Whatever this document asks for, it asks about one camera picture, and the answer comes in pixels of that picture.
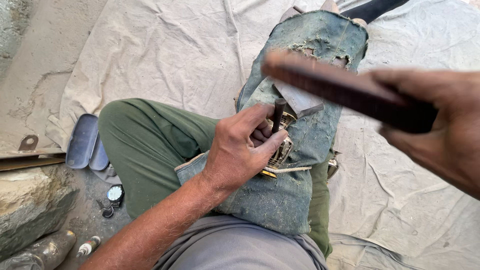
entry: concrete floor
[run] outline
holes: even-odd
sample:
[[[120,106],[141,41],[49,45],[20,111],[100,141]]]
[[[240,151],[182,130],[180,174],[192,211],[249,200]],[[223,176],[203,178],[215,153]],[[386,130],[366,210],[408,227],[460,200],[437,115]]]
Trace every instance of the concrete floor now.
[[[480,7],[480,0],[462,0]],[[39,136],[38,147],[53,142],[45,136],[50,115],[58,117],[63,89],[107,0],[18,0],[29,5],[28,25],[13,37],[9,55],[0,56],[0,150],[16,149],[27,134]],[[130,221],[125,206],[111,219],[101,216],[96,199],[106,199],[111,184],[89,170],[73,170],[80,188],[65,229],[77,242],[58,269],[76,269],[87,257],[75,258],[79,246],[99,235],[106,241]]]
[[[104,205],[108,203],[107,191],[111,184],[102,181],[88,169],[72,170],[72,173],[75,176],[72,185],[78,187],[80,192],[75,207],[69,212],[62,228],[73,231],[77,236],[77,242],[62,264],[56,268],[58,270],[77,269],[88,259],[88,256],[75,257],[85,241],[97,235],[104,243],[131,221],[124,204],[121,208],[115,208],[111,218],[102,217],[96,200],[100,199]]]

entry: white string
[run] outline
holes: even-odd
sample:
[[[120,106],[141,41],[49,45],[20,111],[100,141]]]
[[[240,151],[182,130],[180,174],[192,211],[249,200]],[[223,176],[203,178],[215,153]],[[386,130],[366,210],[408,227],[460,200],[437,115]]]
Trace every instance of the white string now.
[[[275,169],[272,169],[272,168],[268,168],[268,167],[265,167],[264,170],[265,171],[268,171],[268,172],[273,172],[273,173],[283,173],[283,172],[296,172],[296,171],[306,171],[306,170],[310,170],[312,167],[298,167],[298,168],[288,168],[288,169],[278,169],[278,170],[275,170]]]

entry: bottle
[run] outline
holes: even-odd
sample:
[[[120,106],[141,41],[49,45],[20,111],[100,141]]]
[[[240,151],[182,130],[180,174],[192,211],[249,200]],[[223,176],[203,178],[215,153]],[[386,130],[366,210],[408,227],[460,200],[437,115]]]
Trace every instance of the bottle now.
[[[90,254],[92,251],[98,247],[100,244],[101,240],[100,237],[94,236],[90,238],[87,242],[85,242],[83,245],[80,246],[80,249],[77,252],[77,258],[80,256],[85,256]]]
[[[0,262],[0,269],[53,270],[63,262],[75,240],[72,231],[57,231]]]

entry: small tube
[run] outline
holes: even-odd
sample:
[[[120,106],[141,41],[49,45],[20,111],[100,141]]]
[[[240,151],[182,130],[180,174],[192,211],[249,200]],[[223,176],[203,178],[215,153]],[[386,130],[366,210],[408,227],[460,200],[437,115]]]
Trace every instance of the small tube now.
[[[78,249],[77,258],[80,256],[85,256],[92,253],[92,251],[94,251],[98,247],[98,245],[100,245],[100,242],[101,240],[100,240],[100,237],[98,236],[94,236],[90,238]]]

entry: denim leg cover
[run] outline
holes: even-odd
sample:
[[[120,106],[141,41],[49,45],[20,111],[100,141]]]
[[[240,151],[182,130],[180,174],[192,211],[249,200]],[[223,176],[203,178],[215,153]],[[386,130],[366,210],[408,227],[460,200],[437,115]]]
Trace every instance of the denim leg cover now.
[[[274,103],[279,97],[273,81],[260,73],[270,49],[303,51],[312,49],[322,62],[347,59],[346,69],[356,72],[367,50],[368,34],[361,25],[335,13],[313,11],[295,15],[273,29],[264,48],[253,62],[252,72],[236,100],[237,111],[257,102]],[[324,109],[298,119],[288,127],[293,150],[282,169],[311,166],[325,160],[335,136],[341,106],[325,101]],[[208,152],[176,168],[180,183],[199,173]],[[310,172],[278,173],[278,179],[256,175],[230,195],[216,211],[256,223],[285,235],[308,233],[308,211],[312,197]]]

